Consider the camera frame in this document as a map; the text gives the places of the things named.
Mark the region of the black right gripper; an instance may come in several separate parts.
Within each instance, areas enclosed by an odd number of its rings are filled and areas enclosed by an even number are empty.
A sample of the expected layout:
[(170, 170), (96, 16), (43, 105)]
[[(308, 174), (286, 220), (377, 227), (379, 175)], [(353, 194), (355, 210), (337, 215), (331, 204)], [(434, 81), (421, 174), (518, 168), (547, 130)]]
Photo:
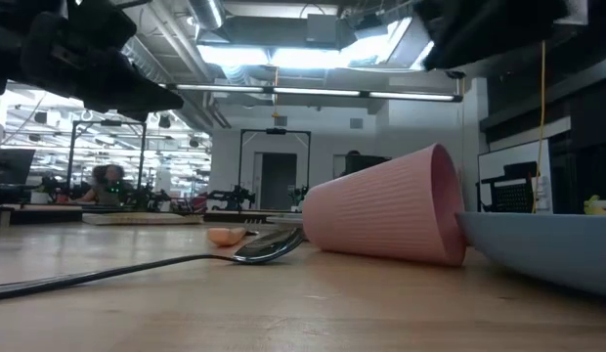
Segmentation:
[[(414, 14), (422, 22), (433, 48), (422, 62), (426, 70), (470, 63), (463, 48), (468, 29), (480, 13), (480, 0), (420, 0)], [(507, 52), (544, 39), (553, 23), (570, 13), (565, 0), (490, 0), (483, 9), (478, 44), (488, 52)]]

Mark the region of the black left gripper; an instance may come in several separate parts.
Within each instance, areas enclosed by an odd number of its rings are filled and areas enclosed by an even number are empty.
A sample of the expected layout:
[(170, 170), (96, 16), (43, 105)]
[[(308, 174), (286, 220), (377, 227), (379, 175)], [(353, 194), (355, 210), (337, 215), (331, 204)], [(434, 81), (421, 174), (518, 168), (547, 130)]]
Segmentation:
[(144, 77), (122, 54), (137, 27), (109, 1), (69, 1), (65, 17), (42, 12), (21, 48), (26, 80), (81, 100), (90, 110), (145, 122), (148, 112), (177, 110), (184, 100)]

